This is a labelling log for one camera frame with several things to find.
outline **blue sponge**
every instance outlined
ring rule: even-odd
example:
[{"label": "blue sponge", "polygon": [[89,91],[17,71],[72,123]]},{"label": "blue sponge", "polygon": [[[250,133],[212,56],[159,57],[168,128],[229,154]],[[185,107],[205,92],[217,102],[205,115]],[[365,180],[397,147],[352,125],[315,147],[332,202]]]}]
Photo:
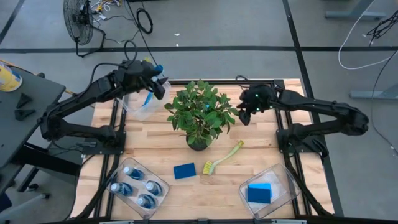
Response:
[{"label": "blue sponge", "polygon": [[174,167],[174,177],[176,180],[186,177],[192,177],[194,175],[197,175],[197,173],[195,171],[195,165],[193,163]]},{"label": "blue sponge", "polygon": [[248,202],[271,203],[271,184],[249,184]]}]

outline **electric fan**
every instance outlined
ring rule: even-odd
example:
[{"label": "electric fan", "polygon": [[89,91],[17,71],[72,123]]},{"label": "electric fan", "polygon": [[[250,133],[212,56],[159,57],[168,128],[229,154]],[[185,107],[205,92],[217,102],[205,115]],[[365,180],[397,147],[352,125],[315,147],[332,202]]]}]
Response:
[{"label": "electric fan", "polygon": [[[63,0],[63,18],[67,27],[69,36],[76,43],[76,54],[84,57],[103,48],[105,32],[93,25],[93,16],[89,0]],[[93,37],[93,29],[102,33],[101,46],[91,52],[80,55],[78,45],[86,45]]]}]

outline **brush handle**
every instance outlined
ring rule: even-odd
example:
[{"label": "brush handle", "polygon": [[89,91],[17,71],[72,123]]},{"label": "brush handle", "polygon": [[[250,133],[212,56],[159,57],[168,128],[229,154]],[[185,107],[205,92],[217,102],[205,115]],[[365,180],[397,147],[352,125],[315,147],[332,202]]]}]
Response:
[{"label": "brush handle", "polygon": [[232,151],[224,156],[224,158],[217,160],[216,162],[213,163],[213,166],[217,166],[217,164],[219,164],[220,162],[223,162],[224,160],[228,159],[229,157],[231,157],[233,154],[235,154],[236,151],[238,151],[243,145],[243,141],[240,140],[239,143],[232,149]]}]

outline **fan stand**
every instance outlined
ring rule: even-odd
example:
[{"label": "fan stand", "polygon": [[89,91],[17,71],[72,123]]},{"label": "fan stand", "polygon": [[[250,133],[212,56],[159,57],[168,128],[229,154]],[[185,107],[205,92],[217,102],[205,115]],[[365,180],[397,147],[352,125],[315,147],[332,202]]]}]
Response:
[{"label": "fan stand", "polygon": [[98,31],[100,31],[100,32],[102,33],[101,45],[100,45],[100,47],[98,47],[97,49],[95,49],[95,50],[93,50],[93,51],[91,51],[91,52],[88,52],[88,53],[85,53],[85,54],[79,54],[79,50],[78,50],[78,42],[79,42],[78,39],[79,39],[79,38],[78,38],[78,37],[75,37],[76,54],[77,54],[77,56],[79,56],[79,57],[81,57],[81,58],[84,58],[84,57],[86,57],[86,56],[89,55],[89,54],[92,54],[92,53],[95,53],[95,52],[99,52],[101,49],[104,48],[104,41],[105,41],[105,36],[106,36],[105,31],[103,31],[103,30],[101,30],[101,29],[99,29],[99,28],[93,26],[92,24],[90,24],[90,26],[91,26],[92,28],[94,28],[95,30],[98,30]]}]

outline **wooden table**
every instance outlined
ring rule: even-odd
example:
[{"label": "wooden table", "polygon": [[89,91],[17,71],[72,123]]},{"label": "wooden table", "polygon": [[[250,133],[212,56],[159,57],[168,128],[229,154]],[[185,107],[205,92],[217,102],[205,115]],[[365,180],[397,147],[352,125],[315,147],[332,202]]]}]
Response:
[{"label": "wooden table", "polygon": [[[299,79],[284,80],[286,89],[303,94]],[[170,92],[170,102],[176,91],[182,86],[173,86]],[[226,93],[231,98],[231,104],[239,104],[242,90],[237,85],[216,85],[219,93]],[[93,126],[109,124],[112,101],[97,104],[95,107]],[[241,219],[252,218],[251,214],[239,198],[238,188],[244,181],[276,163],[284,165],[279,152],[275,131],[277,121],[274,110],[252,116],[249,126],[244,126],[235,117],[236,124],[220,134],[218,140],[206,150],[196,152],[185,142],[181,131],[173,131],[170,122],[166,121],[170,113],[161,108],[145,121],[136,121],[132,116],[126,119],[126,150],[121,157],[127,157],[146,166],[170,185],[170,192],[153,220],[175,219]],[[292,112],[293,123],[308,124],[310,115],[305,111]],[[244,146],[230,159],[218,165],[211,176],[203,175],[202,169],[206,161],[215,161],[227,155],[238,143],[244,141]],[[307,187],[324,206],[333,213],[322,162],[318,154],[300,154],[303,173]],[[72,216],[78,215],[90,201],[98,188],[103,156],[95,156],[83,167],[76,191],[76,202]],[[175,180],[173,167],[186,163],[195,163],[197,176]],[[101,215],[105,214],[108,192],[103,197]],[[301,194],[298,196],[300,213],[304,214]],[[293,218],[292,203],[289,202],[266,218]],[[141,219],[128,205],[115,197],[112,220]]]}]

